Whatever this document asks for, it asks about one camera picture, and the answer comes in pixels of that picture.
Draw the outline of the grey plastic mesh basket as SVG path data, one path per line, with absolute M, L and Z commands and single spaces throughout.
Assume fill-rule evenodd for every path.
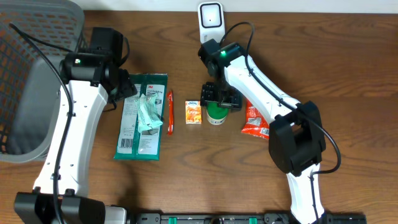
M 86 46 L 85 15 L 72 1 L 1 1 L 1 160 L 43 161 L 60 107 L 60 82 L 12 28 L 39 39 L 36 46 L 59 67 L 69 50 Z

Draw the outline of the orange Kleenex tissue pack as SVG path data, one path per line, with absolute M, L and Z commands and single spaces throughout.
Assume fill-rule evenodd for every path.
M 185 102 L 185 122 L 187 124 L 202 124 L 201 106 L 199 101 Z

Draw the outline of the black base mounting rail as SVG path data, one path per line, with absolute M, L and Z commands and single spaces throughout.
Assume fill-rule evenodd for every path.
M 140 213 L 131 216 L 128 224 L 297 224 L 292 215 L 286 213 L 264 213 L 251 215 L 161 215 L 158 213 Z M 319 221 L 322 224 L 367 224 L 365 215 L 324 214 Z

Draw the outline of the mint green wipe packet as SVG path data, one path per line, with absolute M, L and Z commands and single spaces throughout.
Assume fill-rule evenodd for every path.
M 137 118 L 138 118 L 138 132 L 142 134 L 144 131 L 160 127 L 163 122 L 157 112 L 155 101 L 157 94 L 144 95 L 142 94 L 137 100 Z

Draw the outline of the green 3M glove package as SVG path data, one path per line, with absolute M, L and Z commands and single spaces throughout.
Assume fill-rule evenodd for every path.
M 164 107 L 168 75 L 166 73 L 135 74 L 130 76 L 137 89 L 137 94 L 124 100 L 121 116 L 121 127 L 116 146 L 115 159 L 158 161 L 160 157 L 160 139 L 162 126 L 154 129 L 138 131 L 139 116 L 137 100 L 141 95 L 153 95 L 157 114 L 164 120 Z

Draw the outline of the red snack packet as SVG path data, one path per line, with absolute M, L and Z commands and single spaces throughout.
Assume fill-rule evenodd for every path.
M 269 124 L 249 100 L 246 100 L 246 123 L 241 133 L 269 139 Z

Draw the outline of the green-lid white jar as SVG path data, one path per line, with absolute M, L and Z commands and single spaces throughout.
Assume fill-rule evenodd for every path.
M 206 118 L 212 125 L 221 125 L 225 122 L 228 115 L 227 108 L 221 108 L 217 103 L 211 102 L 206 106 Z

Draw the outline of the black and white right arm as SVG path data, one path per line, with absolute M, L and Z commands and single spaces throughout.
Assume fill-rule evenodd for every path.
M 298 223 L 315 223 L 325 212 L 317 174 L 326 142 L 317 106 L 284 93 L 238 43 L 222 47 L 211 39 L 202 43 L 198 56 L 215 79 L 202 91 L 201 105 L 239 110 L 243 98 L 252 103 L 269 125 L 269 154 L 287 175 L 291 214 Z

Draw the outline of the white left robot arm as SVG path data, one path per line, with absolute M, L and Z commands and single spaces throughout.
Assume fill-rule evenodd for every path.
M 49 68 L 60 82 L 60 107 L 45 164 L 14 210 L 24 223 L 132 222 L 128 209 L 88 197 L 88 169 L 100 116 L 107 104 L 137 93 L 123 64 L 129 43 L 110 27 L 95 27 L 87 48 L 67 50 Z

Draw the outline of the red coffee stick sachet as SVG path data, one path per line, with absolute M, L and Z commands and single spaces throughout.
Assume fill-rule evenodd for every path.
M 172 135 L 174 131 L 174 98 L 172 90 L 167 93 L 167 100 L 169 104 L 169 125 L 167 134 Z

